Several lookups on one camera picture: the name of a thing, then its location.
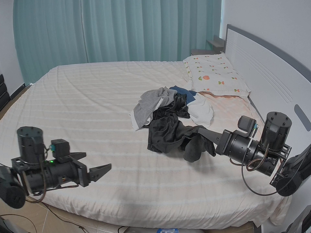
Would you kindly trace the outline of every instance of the wall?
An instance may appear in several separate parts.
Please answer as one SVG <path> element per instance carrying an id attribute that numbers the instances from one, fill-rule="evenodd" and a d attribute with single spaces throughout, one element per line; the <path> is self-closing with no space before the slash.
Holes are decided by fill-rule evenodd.
<path id="1" fill-rule="evenodd" d="M 281 48 L 311 69 L 311 0 L 223 0 L 221 37 L 227 24 L 246 30 Z M 311 179 L 293 195 L 284 223 L 269 220 L 263 233 L 285 231 L 306 205 L 311 204 Z"/>
<path id="2" fill-rule="evenodd" d="M 14 42 L 13 1 L 0 0 L 0 73 L 10 95 L 24 83 Z"/>

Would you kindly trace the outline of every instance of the curtain fold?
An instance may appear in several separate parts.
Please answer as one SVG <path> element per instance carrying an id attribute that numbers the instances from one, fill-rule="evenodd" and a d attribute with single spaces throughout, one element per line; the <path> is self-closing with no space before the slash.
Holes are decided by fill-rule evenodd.
<path id="1" fill-rule="evenodd" d="M 13 27 L 25 84 L 57 65 L 180 61 L 210 49 L 221 0 L 14 0 Z"/>
<path id="2" fill-rule="evenodd" d="M 58 65 L 88 62 L 81 0 L 14 0 L 13 30 L 26 85 Z"/>

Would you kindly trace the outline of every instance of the mattress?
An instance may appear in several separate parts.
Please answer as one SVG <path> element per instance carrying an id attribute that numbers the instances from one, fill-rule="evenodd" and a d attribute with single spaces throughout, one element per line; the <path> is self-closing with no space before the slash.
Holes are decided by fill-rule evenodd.
<path id="1" fill-rule="evenodd" d="M 47 192 L 44 202 L 88 218 L 149 228 L 222 229 L 268 218 L 281 224 L 291 197 L 261 197 L 244 185 L 240 167 L 226 156 L 202 153 L 189 163 L 179 150 L 147 150 L 148 129 L 134 131 L 129 112 L 150 89 L 187 84 L 182 62 L 106 62 L 50 70 L 0 120 L 1 162 L 20 156 L 16 130 L 35 126 L 44 142 L 65 139 L 72 152 L 86 152 L 88 168 L 112 169 L 88 187 Z M 210 130 L 237 129 L 241 115 L 262 122 L 247 99 L 204 94 L 212 104 Z M 194 125 L 190 119 L 182 119 Z M 270 193 L 270 177 L 245 172 L 248 184 Z"/>

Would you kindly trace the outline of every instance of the pile of clothes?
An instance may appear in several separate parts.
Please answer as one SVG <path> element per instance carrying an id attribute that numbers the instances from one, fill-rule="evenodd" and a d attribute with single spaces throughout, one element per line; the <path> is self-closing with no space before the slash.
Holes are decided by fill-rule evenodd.
<path id="1" fill-rule="evenodd" d="M 177 86 L 146 91 L 130 114 L 135 130 L 149 129 L 148 150 L 169 153 L 178 147 L 184 159 L 194 162 L 207 151 L 215 156 L 214 144 L 198 133 L 210 126 L 212 107 L 206 98 Z M 184 126 L 178 117 L 191 118 L 198 126 Z"/>

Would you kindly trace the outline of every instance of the black garment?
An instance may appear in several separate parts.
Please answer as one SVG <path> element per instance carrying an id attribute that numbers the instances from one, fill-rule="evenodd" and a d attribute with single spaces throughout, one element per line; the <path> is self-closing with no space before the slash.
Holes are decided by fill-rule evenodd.
<path id="1" fill-rule="evenodd" d="M 169 153 L 181 147 L 184 159 L 194 162 L 201 153 L 208 151 L 216 156 L 214 144 L 198 133 L 203 126 L 184 126 L 176 114 L 152 120 L 149 124 L 148 149 L 158 153 Z"/>
<path id="2" fill-rule="evenodd" d="M 162 117 L 172 116 L 176 114 L 179 117 L 190 118 L 187 106 L 187 95 L 177 93 L 174 96 L 174 101 L 167 106 L 158 108 L 153 112 L 153 120 L 160 119 Z"/>

